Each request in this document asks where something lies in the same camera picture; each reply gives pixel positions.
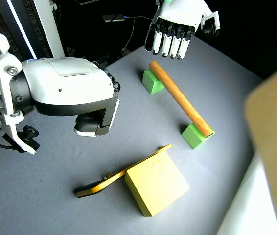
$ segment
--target yellow cube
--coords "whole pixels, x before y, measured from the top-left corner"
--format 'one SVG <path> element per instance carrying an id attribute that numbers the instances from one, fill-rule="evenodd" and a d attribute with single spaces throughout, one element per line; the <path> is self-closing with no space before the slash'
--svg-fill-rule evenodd
<path id="1" fill-rule="evenodd" d="M 190 187 L 166 151 L 127 170 L 125 182 L 143 216 L 154 216 Z"/>

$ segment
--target green foam block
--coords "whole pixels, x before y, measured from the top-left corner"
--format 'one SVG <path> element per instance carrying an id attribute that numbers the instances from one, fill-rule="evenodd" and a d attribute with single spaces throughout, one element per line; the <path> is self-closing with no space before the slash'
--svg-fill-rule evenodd
<path id="1" fill-rule="evenodd" d="M 195 149 L 196 147 L 204 143 L 206 140 L 208 140 L 214 134 L 215 134 L 215 131 L 213 131 L 213 133 L 210 136 L 204 137 L 203 134 L 194 125 L 194 123 L 192 123 L 183 131 L 182 137 L 192 147 L 192 149 Z"/>
<path id="2" fill-rule="evenodd" d="M 151 70 L 144 71 L 142 83 L 150 94 L 154 94 L 164 89 L 162 82 L 156 78 Z"/>

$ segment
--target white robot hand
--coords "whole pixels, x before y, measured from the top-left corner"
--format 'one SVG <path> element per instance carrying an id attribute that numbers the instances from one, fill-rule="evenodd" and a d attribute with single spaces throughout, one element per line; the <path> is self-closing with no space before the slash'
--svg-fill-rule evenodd
<path id="1" fill-rule="evenodd" d="M 212 13 L 204 0 L 163 0 L 150 25 L 145 49 L 163 57 L 183 59 L 190 38 L 199 25 L 203 36 L 217 36 L 220 29 L 218 11 Z"/>

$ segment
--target table surface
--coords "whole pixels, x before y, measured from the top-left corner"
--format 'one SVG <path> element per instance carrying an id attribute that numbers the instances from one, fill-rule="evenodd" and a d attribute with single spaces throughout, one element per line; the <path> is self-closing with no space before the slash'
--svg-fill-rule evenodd
<path id="1" fill-rule="evenodd" d="M 153 59 L 216 132 L 195 150 L 181 136 L 190 120 L 168 91 L 150 95 L 141 83 Z M 18 129 L 39 130 L 37 154 L 0 149 L 0 235 L 216 234 L 253 155 L 244 100 L 261 80 L 195 37 L 183 60 L 141 47 L 108 69 L 121 83 L 108 134 L 81 137 L 76 117 L 31 112 Z M 73 194 L 169 143 L 191 189 L 155 217 L 142 216 L 123 179 L 93 196 Z"/>

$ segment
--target wooden rod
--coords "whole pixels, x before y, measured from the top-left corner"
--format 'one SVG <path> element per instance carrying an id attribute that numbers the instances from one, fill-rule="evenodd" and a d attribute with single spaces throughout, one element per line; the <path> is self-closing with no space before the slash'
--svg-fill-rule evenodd
<path id="1" fill-rule="evenodd" d="M 203 136 L 207 137 L 213 133 L 213 130 L 208 126 L 200 114 L 196 111 L 193 105 L 188 101 L 184 94 L 180 91 L 177 85 L 172 81 L 166 71 L 162 66 L 156 61 L 153 60 L 149 63 L 149 68 L 154 73 L 154 75 L 162 82 L 166 87 L 172 97 L 184 110 L 186 115 L 191 119 Z"/>

